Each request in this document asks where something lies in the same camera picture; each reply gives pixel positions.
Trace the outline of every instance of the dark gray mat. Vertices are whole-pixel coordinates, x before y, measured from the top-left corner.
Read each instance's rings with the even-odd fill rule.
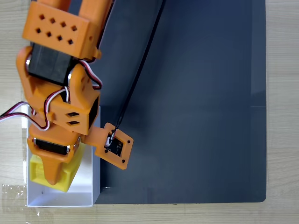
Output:
[[[101,122],[117,115],[160,0],[117,0],[92,65]],[[127,170],[101,163],[96,203],[261,202],[266,197],[264,0],[168,0],[120,127]]]

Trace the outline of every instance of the wooden table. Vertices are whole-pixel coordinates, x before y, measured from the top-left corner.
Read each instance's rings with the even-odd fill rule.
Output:
[[[29,0],[0,0],[0,113],[24,100],[15,68]],[[267,199],[263,203],[26,207],[25,129],[0,125],[0,223],[299,223],[299,0],[267,0]]]

